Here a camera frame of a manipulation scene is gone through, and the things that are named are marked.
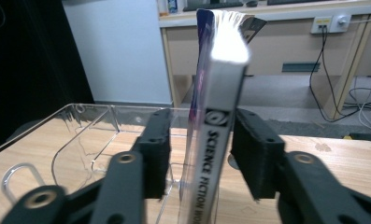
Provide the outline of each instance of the book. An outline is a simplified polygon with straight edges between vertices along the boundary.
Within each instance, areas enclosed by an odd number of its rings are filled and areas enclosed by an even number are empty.
[[[212,221],[221,168],[232,131],[248,43],[266,24],[251,15],[198,9],[199,59],[180,181],[178,223]]]

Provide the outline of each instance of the wall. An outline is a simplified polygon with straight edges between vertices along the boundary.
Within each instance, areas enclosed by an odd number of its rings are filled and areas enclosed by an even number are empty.
[[[96,102],[171,105],[155,1],[63,1]]]

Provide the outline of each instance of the desk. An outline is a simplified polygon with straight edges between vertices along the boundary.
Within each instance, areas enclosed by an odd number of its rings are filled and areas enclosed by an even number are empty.
[[[250,42],[253,55],[246,74],[278,75],[285,74],[281,70],[283,63],[316,62],[321,50],[321,36],[310,34],[313,18],[348,14],[352,15],[352,21],[364,21],[371,18],[371,0],[280,6],[267,6],[265,1],[260,1],[257,7],[233,7],[228,10],[253,14],[269,21]],[[196,72],[198,45],[195,25],[195,12],[160,18],[174,106],[182,102],[192,84],[190,75]],[[325,57],[334,94],[328,88],[322,65],[313,76],[312,88],[328,117],[337,118],[353,77],[371,76],[371,22],[352,23],[346,33],[329,34]],[[309,72],[295,74],[310,75]]]
[[[54,184],[50,168],[56,158],[60,161],[60,168],[65,169],[55,170],[56,178],[66,186],[67,191],[74,191],[78,187],[78,181],[85,180],[82,179],[84,174],[90,174],[86,171],[88,167],[75,166],[79,164],[79,158],[103,150],[94,164],[94,174],[89,176],[91,182],[101,178],[110,156],[129,150],[143,130],[140,124],[148,118],[149,113],[159,109],[98,105],[80,108],[86,111],[82,113],[89,115],[82,117],[78,111],[73,110],[76,109],[73,105],[69,105],[42,121],[42,124],[35,127],[31,133],[20,136],[15,144],[6,146],[5,150],[0,151],[0,184],[3,174],[12,165],[20,162],[32,163],[46,184]],[[181,123],[186,123],[186,114],[184,110],[176,111],[171,129],[171,167],[174,179],[180,178],[181,167],[178,164],[183,162],[185,153],[186,130],[179,126]],[[125,120],[119,122],[121,130],[119,133],[118,127],[112,125],[111,116]],[[286,151],[301,150],[318,156],[344,186],[371,197],[371,142],[301,136],[281,137],[286,143]],[[10,188],[16,198],[37,186],[26,169],[12,178]],[[155,223],[162,203],[157,200],[147,200],[148,223]],[[241,173],[225,163],[221,176],[217,223],[280,223],[276,203],[276,200],[254,202]],[[174,186],[160,223],[177,223],[178,205],[178,190]],[[0,188],[0,217],[3,217],[10,207],[9,200]]]

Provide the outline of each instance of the book logo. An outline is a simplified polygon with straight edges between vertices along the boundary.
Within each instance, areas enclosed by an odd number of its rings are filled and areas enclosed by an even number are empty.
[[[225,127],[228,124],[229,112],[216,109],[207,109],[205,124]]]

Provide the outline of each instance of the electrical socket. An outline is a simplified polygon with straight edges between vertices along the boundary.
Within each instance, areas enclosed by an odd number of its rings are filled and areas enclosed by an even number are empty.
[[[333,16],[329,33],[343,33],[348,31],[351,15]]]
[[[310,32],[312,34],[322,34],[322,27],[325,25],[328,32],[331,27],[332,16],[316,17],[314,18],[313,25],[311,26]]]

